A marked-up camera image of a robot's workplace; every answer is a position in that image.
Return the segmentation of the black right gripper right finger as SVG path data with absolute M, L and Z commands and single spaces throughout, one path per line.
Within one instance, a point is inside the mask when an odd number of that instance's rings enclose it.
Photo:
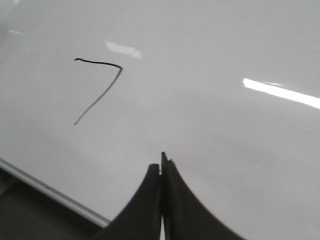
M 242 240 L 197 199 L 173 160 L 161 153 L 161 210 L 167 240 Z

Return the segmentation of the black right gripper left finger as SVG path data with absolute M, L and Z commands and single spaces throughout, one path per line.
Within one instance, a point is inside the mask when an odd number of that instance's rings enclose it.
M 161 176 L 150 164 L 139 188 L 116 218 L 95 240 L 158 240 L 161 235 Z

